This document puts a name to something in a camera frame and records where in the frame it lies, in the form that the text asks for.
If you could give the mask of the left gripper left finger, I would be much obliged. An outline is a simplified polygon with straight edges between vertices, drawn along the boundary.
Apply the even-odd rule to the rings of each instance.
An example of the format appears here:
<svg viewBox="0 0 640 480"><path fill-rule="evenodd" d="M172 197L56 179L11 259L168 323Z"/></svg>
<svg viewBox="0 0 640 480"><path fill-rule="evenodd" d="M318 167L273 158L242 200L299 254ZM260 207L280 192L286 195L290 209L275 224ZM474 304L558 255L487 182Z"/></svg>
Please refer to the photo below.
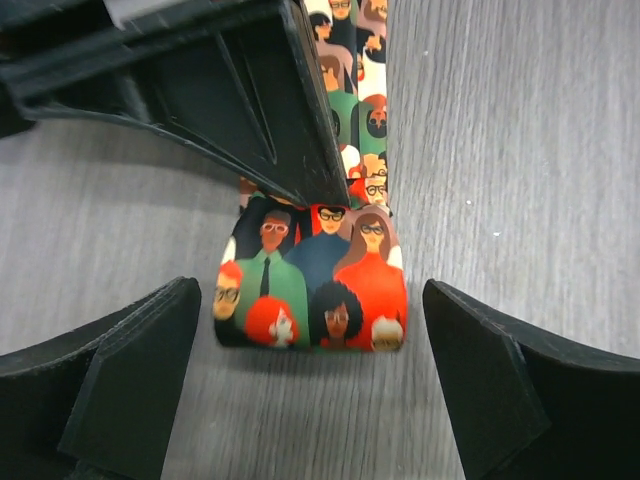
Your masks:
<svg viewBox="0 0 640 480"><path fill-rule="evenodd" d="M160 478L200 306L197 280L178 277L2 356L2 478Z"/></svg>

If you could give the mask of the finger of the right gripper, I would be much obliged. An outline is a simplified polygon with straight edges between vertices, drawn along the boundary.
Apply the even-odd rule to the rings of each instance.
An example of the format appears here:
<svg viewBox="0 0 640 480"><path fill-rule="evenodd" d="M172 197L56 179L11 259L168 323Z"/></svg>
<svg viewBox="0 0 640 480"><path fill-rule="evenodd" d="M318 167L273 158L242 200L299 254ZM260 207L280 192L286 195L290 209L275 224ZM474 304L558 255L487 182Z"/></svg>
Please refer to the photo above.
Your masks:
<svg viewBox="0 0 640 480"><path fill-rule="evenodd" d="M183 1L120 24L103 1L5 1L1 132L45 119L153 132L301 206L349 202L300 1Z"/></svg>

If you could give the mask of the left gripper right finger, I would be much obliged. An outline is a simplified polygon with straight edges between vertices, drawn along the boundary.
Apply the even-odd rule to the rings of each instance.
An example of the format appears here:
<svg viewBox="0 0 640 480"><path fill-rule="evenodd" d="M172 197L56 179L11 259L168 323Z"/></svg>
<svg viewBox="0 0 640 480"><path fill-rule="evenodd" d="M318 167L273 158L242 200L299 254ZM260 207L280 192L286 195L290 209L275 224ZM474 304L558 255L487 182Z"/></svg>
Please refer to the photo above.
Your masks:
<svg viewBox="0 0 640 480"><path fill-rule="evenodd" d="M430 279L423 308L468 479L636 479L639 362Z"/></svg>

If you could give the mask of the red floral patterned tie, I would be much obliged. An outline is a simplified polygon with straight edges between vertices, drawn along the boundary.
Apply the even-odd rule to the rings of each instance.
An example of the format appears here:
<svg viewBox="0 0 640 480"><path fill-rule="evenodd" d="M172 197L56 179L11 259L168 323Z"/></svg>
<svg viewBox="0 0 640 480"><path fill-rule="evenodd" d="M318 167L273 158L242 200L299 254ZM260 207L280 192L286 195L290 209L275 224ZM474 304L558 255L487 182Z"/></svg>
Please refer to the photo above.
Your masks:
<svg viewBox="0 0 640 480"><path fill-rule="evenodd" d="M212 305L226 347L395 351L408 298L387 191L384 1L306 5L350 207L307 208L240 183Z"/></svg>

